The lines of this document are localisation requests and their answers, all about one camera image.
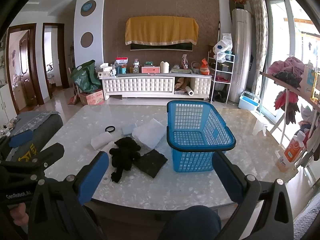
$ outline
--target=blue clock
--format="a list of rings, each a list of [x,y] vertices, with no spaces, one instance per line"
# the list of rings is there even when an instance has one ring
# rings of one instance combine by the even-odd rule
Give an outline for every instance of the blue clock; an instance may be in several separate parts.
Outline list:
[[[82,6],[82,10],[84,10],[85,12],[89,11],[92,7],[92,3],[91,2],[86,2],[83,6]]]

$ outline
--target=doorway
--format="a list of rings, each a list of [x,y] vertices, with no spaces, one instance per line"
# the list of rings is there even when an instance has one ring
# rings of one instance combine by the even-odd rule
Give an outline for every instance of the doorway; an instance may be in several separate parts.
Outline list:
[[[36,24],[9,27],[6,60],[9,90],[18,113],[42,105],[35,60]]]
[[[69,88],[64,51],[64,24],[43,23],[42,55],[49,97]]]

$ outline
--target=screw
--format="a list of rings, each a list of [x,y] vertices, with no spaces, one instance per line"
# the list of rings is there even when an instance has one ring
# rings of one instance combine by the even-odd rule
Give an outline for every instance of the screw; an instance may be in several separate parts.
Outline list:
[[[66,180],[70,182],[70,181],[74,181],[75,178],[76,178],[75,175],[68,175]]]
[[[255,180],[256,180],[255,176],[253,176],[253,175],[251,175],[251,174],[247,175],[247,179],[248,179],[249,181],[255,181]]]
[[[279,185],[283,185],[283,180],[282,180],[282,179],[277,179],[277,183],[278,183]]]
[[[43,185],[44,184],[44,179],[40,179],[39,181],[38,181],[38,184],[41,186],[41,185]]]
[[[31,180],[36,180],[37,179],[37,175],[36,174],[31,175],[30,179]]]

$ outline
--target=basket handle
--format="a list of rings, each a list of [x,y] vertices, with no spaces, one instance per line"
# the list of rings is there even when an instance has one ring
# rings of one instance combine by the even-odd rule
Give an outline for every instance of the basket handle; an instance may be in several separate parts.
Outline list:
[[[258,99],[258,107],[259,107],[259,105],[260,105],[260,103],[261,103],[261,98],[260,98],[260,97],[256,96],[256,95],[253,94],[253,93],[250,93],[249,91],[243,91],[243,92],[241,93],[241,96],[243,96],[244,94],[249,94],[250,96],[253,96],[254,98],[257,98],[257,99]]]

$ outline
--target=green bag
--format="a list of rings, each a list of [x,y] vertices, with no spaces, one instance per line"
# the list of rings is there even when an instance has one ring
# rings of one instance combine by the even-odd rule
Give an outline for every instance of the green bag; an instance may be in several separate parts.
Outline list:
[[[101,88],[101,82],[94,70],[94,60],[90,60],[72,70],[71,79],[77,86],[87,93],[93,93]]]

